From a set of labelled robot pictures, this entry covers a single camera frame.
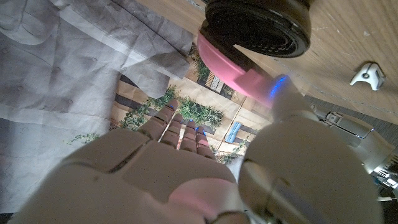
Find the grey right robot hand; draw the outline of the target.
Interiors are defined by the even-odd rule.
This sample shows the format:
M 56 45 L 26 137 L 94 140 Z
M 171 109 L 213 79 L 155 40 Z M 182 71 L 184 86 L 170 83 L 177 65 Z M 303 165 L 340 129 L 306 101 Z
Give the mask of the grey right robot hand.
M 239 175 L 200 128 L 180 132 L 166 106 L 138 131 L 115 129 L 64 158 L 11 223 L 382 223 L 355 153 L 322 125 L 287 75 L 265 98 L 273 123 Z

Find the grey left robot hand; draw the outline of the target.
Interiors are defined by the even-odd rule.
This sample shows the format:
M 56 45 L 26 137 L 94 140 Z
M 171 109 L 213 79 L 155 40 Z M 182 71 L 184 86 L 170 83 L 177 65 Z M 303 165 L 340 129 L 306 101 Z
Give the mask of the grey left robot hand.
M 397 200 L 397 148 L 373 126 L 353 116 L 311 104 L 319 122 L 331 129 L 360 160 L 374 183 L 386 192 L 379 201 Z

